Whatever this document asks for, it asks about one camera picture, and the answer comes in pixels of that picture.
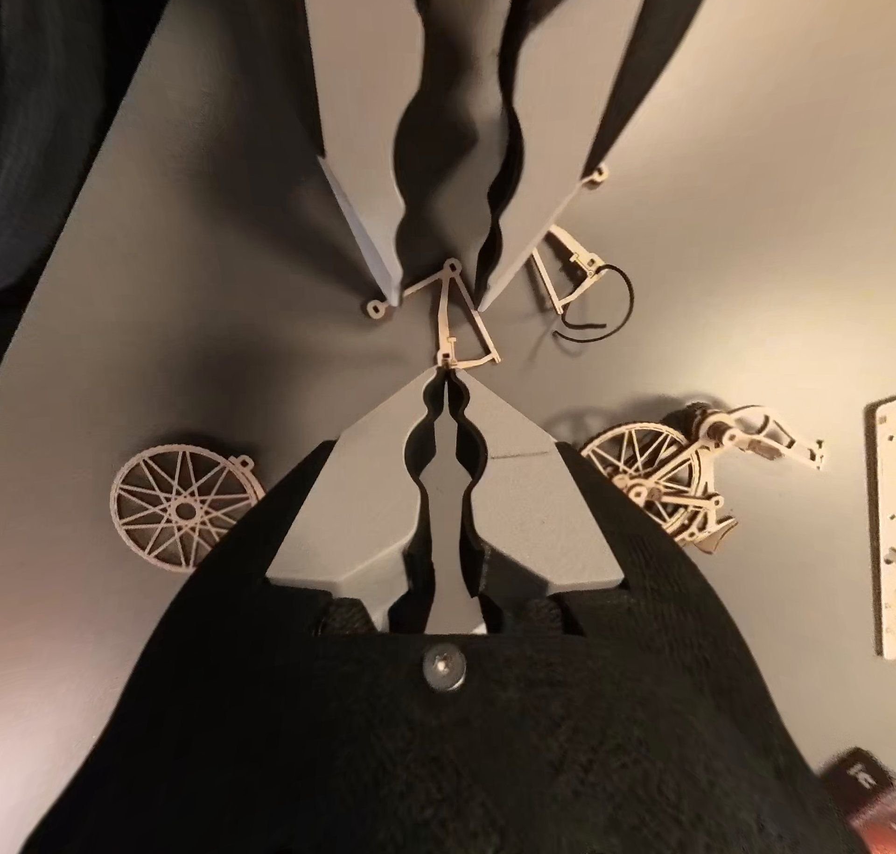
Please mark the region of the wooden parts sheet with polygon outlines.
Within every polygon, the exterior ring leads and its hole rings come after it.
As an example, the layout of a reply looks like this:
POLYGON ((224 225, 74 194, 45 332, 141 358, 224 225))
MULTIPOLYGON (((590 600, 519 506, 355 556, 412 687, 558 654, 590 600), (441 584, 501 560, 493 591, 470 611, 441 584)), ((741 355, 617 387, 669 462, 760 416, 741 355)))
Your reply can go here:
POLYGON ((875 652, 895 660, 895 396, 865 410, 875 652))

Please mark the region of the wooden bicycle frame part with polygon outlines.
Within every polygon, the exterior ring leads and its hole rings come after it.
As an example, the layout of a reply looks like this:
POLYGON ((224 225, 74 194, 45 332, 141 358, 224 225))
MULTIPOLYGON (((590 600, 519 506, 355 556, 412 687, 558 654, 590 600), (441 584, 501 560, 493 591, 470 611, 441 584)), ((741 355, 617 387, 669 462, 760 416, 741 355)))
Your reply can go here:
POLYGON ((435 309, 435 335, 438 344, 434 358, 435 366, 460 371, 472 370, 488 364, 499 365, 502 362, 502 358, 482 320, 482 316, 476 310, 463 277, 461 261, 454 257, 448 258, 437 272, 405 288, 401 299, 405 301, 428 288, 438 288, 439 295, 435 309), (478 357, 462 358, 458 356, 457 337, 452 331, 449 315, 449 304, 453 293, 460 297, 469 323, 483 347, 483 354, 478 357))

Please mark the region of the red and black booklet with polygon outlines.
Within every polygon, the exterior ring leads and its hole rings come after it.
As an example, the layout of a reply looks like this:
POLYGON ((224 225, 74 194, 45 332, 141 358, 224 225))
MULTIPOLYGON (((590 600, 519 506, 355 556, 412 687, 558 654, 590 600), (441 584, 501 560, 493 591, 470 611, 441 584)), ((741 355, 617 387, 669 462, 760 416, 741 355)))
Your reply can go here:
POLYGON ((870 853, 895 852, 895 774, 863 748, 829 762, 821 781, 870 853))

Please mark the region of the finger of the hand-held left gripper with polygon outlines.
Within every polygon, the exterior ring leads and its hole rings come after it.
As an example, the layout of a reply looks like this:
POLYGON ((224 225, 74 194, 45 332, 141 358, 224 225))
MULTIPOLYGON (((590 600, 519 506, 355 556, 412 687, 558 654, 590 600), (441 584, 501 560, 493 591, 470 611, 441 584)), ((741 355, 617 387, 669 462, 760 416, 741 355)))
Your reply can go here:
POLYGON ((594 173, 588 159, 645 0, 511 0, 499 53, 507 144, 476 260, 487 310, 594 173))
POLYGON ((399 306, 396 237, 406 205, 399 126, 420 88, 418 0, 304 0, 322 153, 319 163, 385 304, 399 306))

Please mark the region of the wooden spoked wheel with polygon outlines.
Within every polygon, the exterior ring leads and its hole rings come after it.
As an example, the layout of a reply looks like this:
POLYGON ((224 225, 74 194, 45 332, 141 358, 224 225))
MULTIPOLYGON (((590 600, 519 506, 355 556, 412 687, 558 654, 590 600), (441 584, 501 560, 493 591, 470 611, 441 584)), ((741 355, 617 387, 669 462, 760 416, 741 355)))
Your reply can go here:
POLYGON ((131 456, 108 503, 132 552, 164 571, 189 574, 264 495, 250 455, 169 444, 131 456))

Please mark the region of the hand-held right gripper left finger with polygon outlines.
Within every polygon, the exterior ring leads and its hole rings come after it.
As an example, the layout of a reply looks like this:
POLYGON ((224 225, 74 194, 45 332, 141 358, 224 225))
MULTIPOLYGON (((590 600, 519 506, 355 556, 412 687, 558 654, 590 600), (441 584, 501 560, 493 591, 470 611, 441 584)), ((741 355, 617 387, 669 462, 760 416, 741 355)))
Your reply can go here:
POLYGON ((421 474, 448 372, 430 368, 348 427, 268 569, 279 584, 359 600, 382 632, 423 633, 435 592, 421 474))

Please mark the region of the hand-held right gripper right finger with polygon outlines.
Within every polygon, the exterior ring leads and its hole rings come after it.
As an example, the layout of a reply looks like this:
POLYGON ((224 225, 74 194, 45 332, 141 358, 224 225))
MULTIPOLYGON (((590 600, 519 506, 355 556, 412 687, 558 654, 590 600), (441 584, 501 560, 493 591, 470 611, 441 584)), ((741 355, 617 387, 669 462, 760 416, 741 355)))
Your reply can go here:
POLYGON ((623 570, 558 442, 465 371, 446 377, 462 498, 462 576, 482 614, 475 634, 500 633, 527 602, 608 591, 623 570))

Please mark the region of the wooden bicycle model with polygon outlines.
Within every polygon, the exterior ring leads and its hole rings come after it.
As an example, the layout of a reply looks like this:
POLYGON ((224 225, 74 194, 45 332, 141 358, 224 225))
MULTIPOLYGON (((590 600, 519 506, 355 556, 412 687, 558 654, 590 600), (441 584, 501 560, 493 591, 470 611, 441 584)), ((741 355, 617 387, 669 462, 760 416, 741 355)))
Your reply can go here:
POLYGON ((715 463, 730 452, 821 470, 824 443, 802 439, 762 405, 723 410, 692 402, 661 422, 612 426, 580 454, 679 546, 712 555, 737 526, 715 482, 715 463))

